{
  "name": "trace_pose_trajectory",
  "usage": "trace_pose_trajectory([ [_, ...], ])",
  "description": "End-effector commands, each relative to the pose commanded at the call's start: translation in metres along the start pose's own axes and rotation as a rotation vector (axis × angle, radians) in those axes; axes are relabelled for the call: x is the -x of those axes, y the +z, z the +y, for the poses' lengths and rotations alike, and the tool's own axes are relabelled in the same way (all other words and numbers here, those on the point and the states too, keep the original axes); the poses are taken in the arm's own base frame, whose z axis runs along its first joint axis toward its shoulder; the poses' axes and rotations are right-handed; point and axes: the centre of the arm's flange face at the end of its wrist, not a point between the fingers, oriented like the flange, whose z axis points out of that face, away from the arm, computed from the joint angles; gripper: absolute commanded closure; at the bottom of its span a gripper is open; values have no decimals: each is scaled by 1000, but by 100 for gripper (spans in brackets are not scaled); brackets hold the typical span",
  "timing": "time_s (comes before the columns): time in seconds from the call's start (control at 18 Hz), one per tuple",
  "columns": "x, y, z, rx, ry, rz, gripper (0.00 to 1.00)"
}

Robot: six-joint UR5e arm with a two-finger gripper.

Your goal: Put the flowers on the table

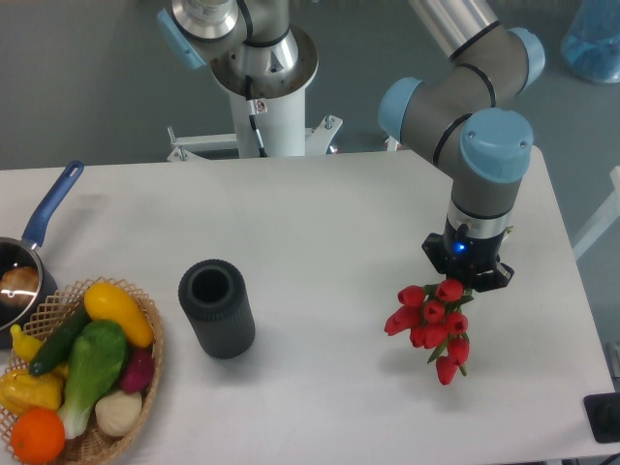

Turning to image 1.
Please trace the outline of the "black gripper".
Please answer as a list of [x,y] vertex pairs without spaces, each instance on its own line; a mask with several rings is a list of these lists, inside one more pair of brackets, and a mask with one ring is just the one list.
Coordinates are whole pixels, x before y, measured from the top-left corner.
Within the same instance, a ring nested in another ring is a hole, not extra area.
[[422,250],[439,274],[456,279],[464,288],[479,293],[505,288],[514,270],[501,262],[500,248],[505,234],[474,237],[467,224],[454,227],[446,221],[442,234],[432,232]]

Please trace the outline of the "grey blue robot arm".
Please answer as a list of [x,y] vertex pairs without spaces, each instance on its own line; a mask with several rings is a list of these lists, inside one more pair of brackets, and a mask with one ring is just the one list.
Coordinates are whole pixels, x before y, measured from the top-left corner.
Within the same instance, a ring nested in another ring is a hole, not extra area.
[[[445,229],[422,245],[435,269],[477,292],[500,289],[513,275],[499,253],[533,145],[528,121],[505,103],[541,74],[543,46],[526,29],[505,28],[484,1],[413,9],[453,68],[435,84],[398,80],[379,123],[452,181]],[[318,53],[287,2],[171,1],[157,23],[188,67],[209,67],[228,92],[241,157],[308,153],[305,90]]]

